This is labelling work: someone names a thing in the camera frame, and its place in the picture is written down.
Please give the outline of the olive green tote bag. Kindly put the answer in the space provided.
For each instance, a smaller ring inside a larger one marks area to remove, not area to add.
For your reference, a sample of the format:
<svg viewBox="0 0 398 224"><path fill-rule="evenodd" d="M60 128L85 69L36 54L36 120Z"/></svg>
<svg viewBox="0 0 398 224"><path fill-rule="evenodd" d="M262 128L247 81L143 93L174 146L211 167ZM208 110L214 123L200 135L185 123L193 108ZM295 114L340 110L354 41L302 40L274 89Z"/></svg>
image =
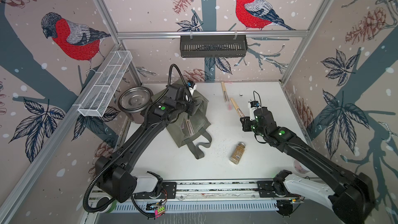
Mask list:
<svg viewBox="0 0 398 224"><path fill-rule="evenodd" d="M158 116L157 127L167 129L178 147L187 146L196 159L204 158L201 147L209 148L211 125L206 117L208 99L197 91L192 80L178 80L151 97L155 106L150 113Z"/></svg>

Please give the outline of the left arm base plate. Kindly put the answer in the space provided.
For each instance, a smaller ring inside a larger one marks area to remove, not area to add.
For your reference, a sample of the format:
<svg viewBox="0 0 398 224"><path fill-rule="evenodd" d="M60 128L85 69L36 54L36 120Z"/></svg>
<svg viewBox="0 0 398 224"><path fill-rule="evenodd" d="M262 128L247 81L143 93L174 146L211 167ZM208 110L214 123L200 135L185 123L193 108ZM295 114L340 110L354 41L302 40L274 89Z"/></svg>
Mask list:
<svg viewBox="0 0 398 224"><path fill-rule="evenodd" d="M177 191L177 183L166 181L155 187L152 192L140 192L134 195L134 199L138 200L155 200L155 199L175 199Z"/></svg>

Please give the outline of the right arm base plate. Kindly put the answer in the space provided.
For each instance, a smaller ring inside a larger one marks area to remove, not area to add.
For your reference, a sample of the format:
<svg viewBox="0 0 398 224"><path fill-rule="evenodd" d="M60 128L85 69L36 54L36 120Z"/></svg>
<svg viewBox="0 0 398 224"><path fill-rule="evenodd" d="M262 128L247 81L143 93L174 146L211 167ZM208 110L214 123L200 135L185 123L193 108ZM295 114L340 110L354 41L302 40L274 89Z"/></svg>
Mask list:
<svg viewBox="0 0 398 224"><path fill-rule="evenodd" d="M283 183L271 180L257 181L260 198L299 198L300 195L292 194Z"/></svg>

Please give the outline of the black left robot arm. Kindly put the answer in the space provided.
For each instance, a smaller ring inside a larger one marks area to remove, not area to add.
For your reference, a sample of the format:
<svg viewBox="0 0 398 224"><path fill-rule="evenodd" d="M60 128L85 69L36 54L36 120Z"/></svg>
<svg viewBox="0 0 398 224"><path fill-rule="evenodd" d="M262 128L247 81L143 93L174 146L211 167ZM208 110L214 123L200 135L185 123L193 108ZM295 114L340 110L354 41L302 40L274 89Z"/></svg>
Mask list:
<svg viewBox="0 0 398 224"><path fill-rule="evenodd" d="M103 211L114 201L123 203L139 193L149 193L154 198L161 195L160 175L150 171L132 175L132 171L158 134L182 114L192 114L198 109L200 104L193 98L196 88L191 80L167 86L159 98L149 101L143 113L144 122L136 132L112 155L97 160L95 185L109 195L99 200L97 208Z"/></svg>

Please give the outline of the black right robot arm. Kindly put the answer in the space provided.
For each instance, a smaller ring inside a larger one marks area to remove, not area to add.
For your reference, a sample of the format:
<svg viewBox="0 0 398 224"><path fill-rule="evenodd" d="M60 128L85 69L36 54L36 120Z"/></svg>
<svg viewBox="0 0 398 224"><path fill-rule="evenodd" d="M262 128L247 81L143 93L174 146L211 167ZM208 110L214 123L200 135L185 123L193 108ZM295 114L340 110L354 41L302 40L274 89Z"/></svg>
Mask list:
<svg viewBox="0 0 398 224"><path fill-rule="evenodd" d="M250 116L241 117L240 122L244 132L263 138L264 144L294 158L323 181L320 184L282 170L273 178L273 192L281 197L292 194L315 201L332 210L345 224L365 222L376 205L370 177L338 166L291 130L277 126L266 107L251 109Z"/></svg>

